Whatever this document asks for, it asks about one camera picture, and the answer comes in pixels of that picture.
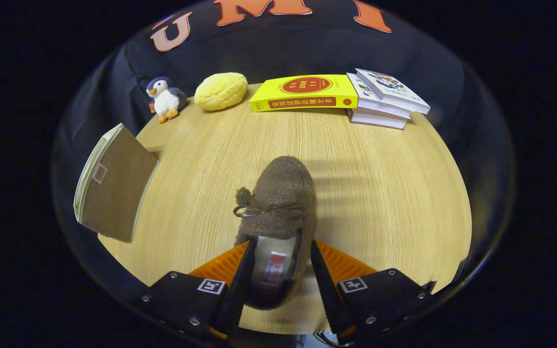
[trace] yellow plush bun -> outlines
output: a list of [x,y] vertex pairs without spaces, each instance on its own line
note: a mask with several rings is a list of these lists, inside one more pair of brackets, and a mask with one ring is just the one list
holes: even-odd
[[197,87],[195,104],[209,111],[228,108],[242,101],[247,87],[248,81],[241,73],[215,73]]

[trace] orange letter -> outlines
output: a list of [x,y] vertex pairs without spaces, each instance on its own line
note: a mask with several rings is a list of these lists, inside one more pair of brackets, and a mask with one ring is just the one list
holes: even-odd
[[[168,40],[166,38],[165,32],[167,27],[162,27],[161,29],[159,29],[159,31],[153,33],[150,38],[154,41],[154,46],[156,46],[157,50],[161,52],[170,51],[171,49],[180,46],[180,44],[182,44],[182,42],[184,42],[184,40],[188,38],[188,35],[190,35],[191,33],[191,27],[188,24],[188,16],[190,16],[191,14],[192,13],[187,13],[173,21],[173,24],[177,26],[177,31],[179,31],[179,34],[177,34],[177,37],[175,39]],[[152,29],[156,29],[164,22],[166,22],[166,20],[158,23]]]
[[[255,17],[261,16],[272,0],[215,0],[220,4],[222,18],[217,22],[219,26],[226,26],[243,20],[246,16],[238,12],[238,7]],[[274,0],[271,14],[311,14],[312,9],[305,6],[303,0]]]
[[384,23],[384,18],[382,17],[382,11],[380,9],[376,9],[373,6],[358,0],[352,1],[356,4],[356,6],[358,6],[358,16],[354,17],[356,22],[362,24],[363,26],[384,31],[384,33],[393,32],[393,29],[390,29],[386,23]]

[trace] red circle logo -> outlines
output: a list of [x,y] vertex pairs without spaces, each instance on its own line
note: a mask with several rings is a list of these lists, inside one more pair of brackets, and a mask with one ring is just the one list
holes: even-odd
[[287,93],[312,93],[325,90],[332,86],[332,82],[323,77],[298,77],[298,79],[293,79],[285,82],[281,89],[283,92]]
[[272,255],[272,256],[270,256],[270,260],[272,261],[272,263],[281,264],[281,263],[283,263],[283,261],[285,261],[285,256]]

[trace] brown notebook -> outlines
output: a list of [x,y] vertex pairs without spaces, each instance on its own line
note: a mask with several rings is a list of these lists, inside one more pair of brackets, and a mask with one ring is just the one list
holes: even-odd
[[139,207],[159,161],[122,125],[98,141],[74,195],[77,221],[131,243]]

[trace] black background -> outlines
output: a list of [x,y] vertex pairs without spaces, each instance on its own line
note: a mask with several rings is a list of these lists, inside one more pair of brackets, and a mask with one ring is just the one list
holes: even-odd
[[[82,81],[190,1],[0,2],[0,346],[180,346],[118,304],[66,245],[49,192],[55,128]],[[471,64],[518,161],[495,256],[447,304],[381,346],[557,346],[557,3],[376,1]]]

